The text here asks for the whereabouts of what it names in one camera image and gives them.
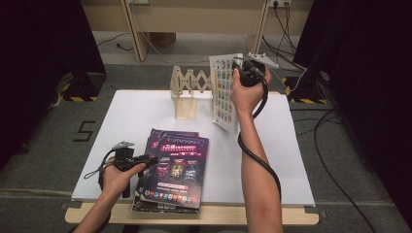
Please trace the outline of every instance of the magazine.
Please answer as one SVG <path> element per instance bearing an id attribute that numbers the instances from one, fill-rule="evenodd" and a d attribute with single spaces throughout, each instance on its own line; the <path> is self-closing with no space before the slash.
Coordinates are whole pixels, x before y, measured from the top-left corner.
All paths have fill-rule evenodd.
<path id="1" fill-rule="evenodd" d="M 209 140 L 193 132 L 152 131 L 158 164 L 139 179 L 132 211 L 198 214 Z"/>
<path id="2" fill-rule="evenodd" d="M 230 100 L 232 60 L 242 53 L 210 56 L 210 77 L 213 92 L 213 122 L 233 133 L 238 133 L 237 114 Z"/>
<path id="3" fill-rule="evenodd" d="M 181 136 L 198 136 L 199 133 L 197 132 L 187 132 L 187 131 L 168 131 L 168 130 L 159 130 L 159 129 L 152 129 L 151 135 L 148 138 L 148 142 L 146 143 L 145 154 L 148 154 L 149 157 L 154 157 L 155 152 L 157 150 L 157 144 L 161 137 L 164 135 L 181 135 Z M 140 195 L 143 191 L 143 187 L 146 183 L 147 174 L 152 170 L 153 167 L 150 169 L 145 169 L 144 176 L 139 178 L 139 181 L 136 186 L 136 193 L 135 195 Z"/>

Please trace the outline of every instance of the person's arm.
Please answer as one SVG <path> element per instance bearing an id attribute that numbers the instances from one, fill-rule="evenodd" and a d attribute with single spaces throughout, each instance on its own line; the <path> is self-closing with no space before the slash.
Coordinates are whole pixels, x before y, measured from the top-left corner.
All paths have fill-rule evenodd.
<path id="1" fill-rule="evenodd" d="M 101 226 L 118 201 L 121 193 L 127 187 L 131 177 L 145 168 L 145 164 L 139 164 L 126 172 L 121 172 L 114 165 L 106 167 L 103 178 L 103 190 L 97 202 L 87 213 L 82 222 L 76 227 L 76 233 L 94 232 Z"/>
<path id="2" fill-rule="evenodd" d="M 268 83 L 271 79 L 267 69 L 265 79 Z M 253 110 L 262 96 L 261 83 L 252 87 L 242 86 L 238 70 L 233 71 L 231 98 L 239 119 L 242 141 L 251 152 L 269 164 L 253 118 Z M 274 178 L 243 151 L 241 170 L 249 232 L 283 232 L 282 206 Z"/>

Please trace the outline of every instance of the forearm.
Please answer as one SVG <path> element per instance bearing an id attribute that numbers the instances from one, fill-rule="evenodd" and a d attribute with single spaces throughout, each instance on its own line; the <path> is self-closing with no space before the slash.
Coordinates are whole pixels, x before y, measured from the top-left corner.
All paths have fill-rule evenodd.
<path id="1" fill-rule="evenodd" d="M 85 218 L 76 228 L 74 232 L 83 233 L 83 232 L 94 232 L 101 226 L 115 206 L 119 197 L 114 197 L 113 195 L 106 194 L 102 192 L 100 197 L 97 199 L 97 202 L 87 213 Z"/>
<path id="2" fill-rule="evenodd" d="M 251 114 L 238 113 L 244 145 L 267 164 L 268 159 Z M 242 187 L 249 232 L 282 232 L 282 209 L 274 178 L 242 152 Z"/>

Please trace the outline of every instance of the wall outlet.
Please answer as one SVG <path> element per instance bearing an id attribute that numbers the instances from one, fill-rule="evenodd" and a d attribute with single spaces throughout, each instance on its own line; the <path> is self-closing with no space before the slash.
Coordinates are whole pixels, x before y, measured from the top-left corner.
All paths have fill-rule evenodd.
<path id="1" fill-rule="evenodd" d="M 292 3 L 292 0 L 270 0 L 269 7 L 272 8 L 275 1 L 278 2 L 278 8 L 286 8 L 286 4 L 289 4 L 289 7 L 290 7 Z"/>

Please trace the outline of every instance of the black handheld device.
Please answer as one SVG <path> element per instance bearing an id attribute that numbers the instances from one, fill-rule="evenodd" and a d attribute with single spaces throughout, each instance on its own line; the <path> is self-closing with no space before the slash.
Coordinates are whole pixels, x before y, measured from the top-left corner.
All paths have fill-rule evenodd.
<path id="1" fill-rule="evenodd" d="M 255 60 L 248 60 L 241 57 L 234 57 L 232 60 L 232 70 L 237 68 L 240 75 L 240 83 L 243 86 L 254 86 L 263 79 L 266 67 Z"/>
<path id="2" fill-rule="evenodd" d="M 149 169 L 152 165 L 155 165 L 158 163 L 158 158 L 155 157 L 150 157 L 148 154 L 143 154 L 140 156 L 135 156 L 133 157 L 133 152 L 134 149 L 129 148 L 130 146 L 133 146 L 134 144 L 127 143 L 127 142 L 121 142 L 114 147 L 104 156 L 100 167 L 93 172 L 90 172 L 85 175 L 85 179 L 90 178 L 96 173 L 99 173 L 99 178 L 98 178 L 98 183 L 100 185 L 100 189 L 103 190 L 103 174 L 105 170 L 105 165 L 109 164 L 114 164 L 120 171 L 125 172 L 136 166 L 137 164 L 145 163 L 146 167 L 144 170 Z M 114 159 L 109 159 L 109 161 L 106 161 L 107 157 L 112 153 L 115 152 L 115 158 Z M 144 171 L 139 172 L 138 174 L 139 178 L 144 176 Z M 127 186 L 127 188 L 123 191 L 121 194 L 123 198 L 128 198 L 130 197 L 130 182 Z"/>
<path id="3" fill-rule="evenodd" d="M 134 166 L 145 163 L 146 169 L 149 169 L 152 165 L 155 165 L 158 163 L 158 158 L 157 157 L 150 157 L 148 154 L 143 154 L 140 156 L 133 157 L 133 151 L 134 149 L 130 148 L 122 148 L 120 150 L 116 150 L 115 153 L 115 166 L 125 172 L 133 168 Z M 144 171 L 141 171 L 138 173 L 138 177 L 141 178 L 144 175 Z M 130 182 L 126 189 L 123 191 L 121 194 L 121 197 L 123 198 L 128 198 L 130 197 Z"/>

